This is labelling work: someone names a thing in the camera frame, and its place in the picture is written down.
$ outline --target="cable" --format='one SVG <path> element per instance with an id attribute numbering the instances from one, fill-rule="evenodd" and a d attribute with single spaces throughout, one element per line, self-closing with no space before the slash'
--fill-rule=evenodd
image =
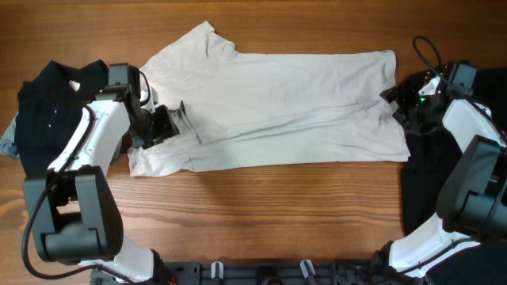
<path id="1" fill-rule="evenodd" d="M 88 126 L 86 127 L 85 133 L 83 134 L 83 136 L 79 139 L 78 144 L 72 150 L 67 161 L 65 161 L 62 168 L 60 168 L 60 170 L 50 180 L 49 184 L 46 186 L 44 191 L 40 194 L 39 199 L 36 201 L 36 205 L 33 208 L 32 214 L 30 215 L 28 222 L 26 223 L 25 232 L 23 233 L 23 239 L 21 242 L 21 257 L 23 259 L 23 264 L 25 264 L 26 269 L 33 276 L 41 278 L 41 279 L 48 279 L 48 280 L 62 279 L 62 278 L 66 278 L 66 277 L 84 272 L 88 269 L 98 269 L 98 270 L 101 270 L 103 272 L 110 274 L 111 276 L 114 276 L 119 279 L 123 279 L 123 280 L 127 281 L 128 283 L 133 283 L 126 276 L 121 276 L 121 275 L 111 271 L 108 268 L 104 268 L 102 265 L 99 265 L 99 264 L 84 266 L 84 267 L 81 267 L 81 268 L 78 268 L 78 269 L 75 269 L 75 270 L 72 270 L 69 272 L 60 273 L 60 274 L 56 274 L 56 275 L 48 275 L 48 274 L 38 272 L 30 263 L 29 252 L 28 252 L 29 237 L 30 237 L 30 231 L 32 231 L 33 223 L 35 222 L 35 218 L 37 216 L 37 213 L 39 212 L 39 209 L 42 206 L 42 203 L 44 202 L 46 197 L 48 196 L 49 192 L 51 192 L 53 186 L 58 182 L 59 178 L 63 175 L 63 173 L 65 172 L 65 169 L 67 169 L 67 167 L 69 167 L 69 165 L 74 161 L 76 154 L 82 148 L 83 144 L 85 143 L 86 139 L 88 138 L 88 135 L 93 130 L 93 124 L 95 122 L 95 115 L 93 113 L 93 110 L 87 105 L 85 105 L 84 108 L 90 114 L 90 121 L 88 123 Z"/>
<path id="2" fill-rule="evenodd" d="M 417 53 L 417 55 L 419 55 L 419 58 L 422 60 L 422 62 L 425 63 L 425 65 L 436 76 L 438 76 L 441 81 L 443 81 L 444 83 L 447 84 L 448 87 L 450 87 L 451 89 L 453 89 L 454 91 L 456 91 L 460 95 L 460 97 L 462 99 L 467 100 L 467 102 L 470 105 L 474 106 L 474 108 L 479 113 L 481 113 L 481 115 L 483 115 L 488 121 L 490 121 L 490 123 L 494 126 L 494 128 L 497 130 L 498 134 L 500 135 L 501 140 L 503 140 L 504 143 L 507 144 L 507 138 L 505 137 L 504 132 L 500 129 L 500 127 L 498 125 L 496 125 L 496 123 L 493 121 L 493 118 L 491 118 L 483 109 L 481 109 L 479 106 L 477 106 L 477 104 L 472 99 L 470 99 L 470 97 L 468 95 L 462 93 L 461 90 L 459 90 L 458 88 L 456 88 L 451 82 L 449 82 L 447 79 L 445 79 L 440 74 L 440 72 L 438 72 L 435 69 L 435 67 L 422 55 L 422 53 L 417 48 L 417 40 L 424 40 L 424 41 L 426 41 L 433 48 L 433 50 L 435 51 L 436 57 L 438 58 L 439 65 L 441 66 L 442 64 L 441 64 L 441 61 L 440 61 L 440 53 L 438 52 L 438 49 L 436 48 L 435 44 L 433 44 L 433 42 L 430 39 L 428 39 L 427 37 L 425 37 L 425 36 L 415 36 L 414 39 L 412 40 L 412 46 L 414 47 L 415 52 Z M 454 249 L 459 244 L 462 244 L 464 242 L 469 242 L 469 241 L 480 241 L 480 240 L 482 240 L 486 236 L 486 233 L 489 230 L 489 228 L 491 227 L 491 221 L 493 220 L 493 217 L 494 217 L 495 213 L 497 212 L 498 206 L 500 205 L 501 199 L 502 199 L 503 195 L 505 194 L 505 189 L 506 188 L 507 188 L 507 179 L 504 180 L 504 184 L 502 185 L 502 187 L 500 189 L 500 192 L 495 197 L 494 202 L 491 205 L 490 211 L 488 212 L 488 215 L 486 216 L 486 220 L 485 220 L 485 222 L 484 222 L 484 224 L 482 226 L 482 229 L 479 231 L 479 233 L 475 237 L 466 237 L 466 238 L 461 238 L 461 239 L 459 239 L 457 241 L 453 241 L 445 249 L 442 249 L 441 251 L 439 251 L 439 253 L 435 254 L 432 257 L 430 257 L 428 260 L 425 260 L 425 261 L 423 261 L 423 262 L 421 262 L 421 263 L 419 263 L 417 265 L 414 265 L 411 268 L 407 268 L 407 269 L 405 269 L 403 271 L 396 272 L 391 277 L 387 277 L 385 279 L 382 279 L 379 282 L 377 282 L 376 284 L 384 283 L 384 282 L 386 282 L 388 280 L 393 279 L 396 276 L 402 276 L 402 275 L 404 275 L 404 274 L 406 274 L 408 272 L 412 272 L 413 270 L 416 270 L 418 268 L 422 268 L 422 267 L 426 266 L 427 264 L 432 263 L 433 261 L 435 261 L 439 257 L 442 257 L 445 253 L 447 253 L 451 249 Z"/>
<path id="3" fill-rule="evenodd" d="M 150 85 L 148 84 L 148 79 L 146 79 L 146 75 L 144 75 L 144 72 L 142 72 L 140 70 L 139 73 L 144 77 L 144 81 L 146 82 L 146 87 L 148 88 L 148 98 L 146 98 L 145 100 L 141 101 L 141 107 L 143 107 L 144 105 L 148 104 L 148 102 L 150 101 L 151 90 L 150 90 Z"/>

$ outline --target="wooden table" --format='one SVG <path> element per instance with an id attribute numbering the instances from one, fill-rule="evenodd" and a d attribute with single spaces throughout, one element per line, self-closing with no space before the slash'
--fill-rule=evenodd
<path id="1" fill-rule="evenodd" d="M 507 64 L 503 1 L 0 3 L 2 131 L 17 111 L 22 81 L 33 80 L 49 60 L 82 67 L 103 59 L 141 67 L 206 20 L 240 52 L 391 49 L 398 80 L 425 68 L 411 47 L 417 34 L 434 39 L 444 61 L 469 59 L 481 68 Z M 403 236 L 401 167 L 326 163 L 132 178 L 123 156 L 111 166 L 108 182 L 126 234 L 164 260 L 332 260 L 368 258 Z M 88 274 L 41 281 L 23 267 L 24 178 L 19 160 L 0 157 L 0 283 L 87 283 Z M 33 248 L 31 254 L 41 271 L 69 269 L 38 261 Z"/>

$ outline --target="black cable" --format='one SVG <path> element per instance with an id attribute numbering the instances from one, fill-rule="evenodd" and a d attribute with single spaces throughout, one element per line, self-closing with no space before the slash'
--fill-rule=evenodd
<path id="1" fill-rule="evenodd" d="M 28 222 L 26 223 L 25 232 L 23 233 L 23 239 L 21 242 L 21 257 L 23 259 L 23 264 L 25 264 L 26 269 L 33 276 L 41 278 L 41 279 L 48 279 L 48 280 L 62 279 L 62 278 L 66 278 L 66 277 L 84 272 L 88 269 L 98 269 L 98 270 L 101 270 L 103 272 L 110 274 L 111 276 L 114 276 L 119 279 L 123 279 L 123 280 L 127 281 L 128 283 L 133 283 L 126 276 L 121 276 L 121 275 L 109 270 L 108 268 L 104 268 L 102 265 L 98 265 L 98 264 L 84 266 L 84 267 L 81 267 L 81 268 L 78 268 L 78 269 L 75 269 L 75 270 L 72 270 L 69 272 L 60 273 L 60 274 L 56 274 L 56 275 L 48 275 L 48 274 L 38 272 L 30 263 L 29 252 L 28 252 L 29 237 L 30 237 L 30 231 L 32 231 L 32 226 L 33 226 L 33 223 L 35 222 L 35 218 L 37 216 L 37 213 L 39 212 L 39 209 L 42 206 L 42 203 L 44 202 L 46 197 L 48 196 L 49 192 L 51 192 L 53 186 L 58 182 L 59 178 L 63 175 L 63 173 L 65 172 L 67 167 L 69 167 L 69 165 L 74 161 L 76 154 L 79 152 L 79 150 L 81 150 L 83 144 L 85 143 L 86 139 L 88 138 L 88 135 L 90 135 L 91 131 L 93 130 L 93 124 L 95 122 L 95 115 L 93 113 L 93 110 L 90 107 L 88 107 L 87 105 L 85 105 L 84 108 L 90 114 L 90 121 L 88 123 L 88 126 L 86 127 L 85 133 L 83 134 L 83 136 L 79 139 L 78 144 L 72 150 L 68 159 L 65 161 L 65 163 L 63 163 L 62 168 L 60 168 L 60 170 L 50 180 L 50 182 L 47 184 L 44 191 L 40 194 L 39 199 L 36 201 L 36 205 L 33 208 L 32 214 L 30 215 Z"/>
<path id="2" fill-rule="evenodd" d="M 148 84 L 148 79 L 146 79 L 146 75 L 144 75 L 144 73 L 141 70 L 139 71 L 139 73 L 144 77 L 144 81 L 146 82 L 146 87 L 148 88 L 148 98 L 141 101 L 141 107 L 143 107 L 144 105 L 148 104 L 148 102 L 150 101 L 151 90 L 150 90 L 150 85 Z"/>
<path id="3" fill-rule="evenodd" d="M 426 41 L 433 48 L 433 50 L 435 51 L 436 57 L 439 60 L 439 65 L 441 66 L 440 53 L 438 52 L 438 49 L 436 48 L 435 44 L 433 44 L 433 42 L 430 39 L 428 39 L 427 37 L 425 37 L 425 36 L 416 36 L 416 37 L 414 37 L 414 40 L 412 41 L 412 46 L 414 47 L 414 50 L 416 51 L 417 55 L 419 55 L 419 58 L 422 60 L 422 62 L 425 63 L 425 65 L 436 76 L 438 76 L 440 78 L 440 80 L 442 80 L 444 83 L 446 83 L 448 87 L 450 87 L 451 89 L 453 89 L 454 91 L 456 91 L 459 94 L 460 98 L 467 100 L 467 102 L 470 105 L 474 106 L 474 108 L 477 111 L 479 111 L 479 113 L 481 113 L 481 115 L 483 115 L 488 121 L 490 121 L 490 123 L 494 126 L 494 128 L 497 130 L 498 134 L 500 135 L 501 140 L 503 140 L 504 143 L 507 144 L 507 138 L 505 137 L 505 134 L 500 129 L 500 127 L 498 125 L 496 125 L 496 123 L 493 121 L 493 118 L 491 118 L 483 109 L 481 109 L 479 106 L 477 106 L 477 104 L 468 95 L 466 95 L 463 92 L 461 92 L 461 90 L 459 90 L 458 88 L 456 88 L 451 82 L 449 82 L 447 79 L 445 79 L 442 76 L 442 74 L 440 74 L 440 72 L 438 72 L 435 69 L 435 67 L 422 55 L 422 53 L 417 48 L 417 40 L 424 40 L 424 41 Z M 404 275 L 404 274 L 406 274 L 408 272 L 412 272 L 413 270 L 416 270 L 418 268 L 422 268 L 422 267 L 426 266 L 427 264 L 432 263 L 433 261 L 435 261 L 439 257 L 443 256 L 449 250 L 454 249 L 457 245 L 459 245 L 461 243 L 469 242 L 469 241 L 480 241 L 480 240 L 482 240 L 486 236 L 486 233 L 489 230 L 489 228 L 491 227 L 491 221 L 493 220 L 493 217 L 494 217 L 495 213 L 497 212 L 498 206 L 500 205 L 501 199 L 502 199 L 503 195 L 505 194 L 505 189 L 506 188 L 507 188 L 507 180 L 504 180 L 504 184 L 502 185 L 502 187 L 501 187 L 500 192 L 498 193 L 498 195 L 495 197 L 494 202 L 491 205 L 490 211 L 488 212 L 488 215 L 486 216 L 486 220 L 485 220 L 485 222 L 484 222 L 484 224 L 482 226 L 482 229 L 479 231 L 479 233 L 475 237 L 466 237 L 466 238 L 461 238 L 461 239 L 459 239 L 457 241 L 453 241 L 445 249 L 442 249 L 437 254 L 435 254 L 434 256 L 430 257 L 428 260 L 425 260 L 425 261 L 423 261 L 423 262 L 421 262 L 421 263 L 419 263 L 417 265 L 414 265 L 411 268 L 407 268 L 407 269 L 405 269 L 403 271 L 396 272 L 391 277 L 387 277 L 385 279 L 382 279 L 379 282 L 377 282 L 376 284 L 384 283 L 384 282 L 386 282 L 388 280 L 393 279 L 396 276 L 402 276 L 402 275 Z"/>

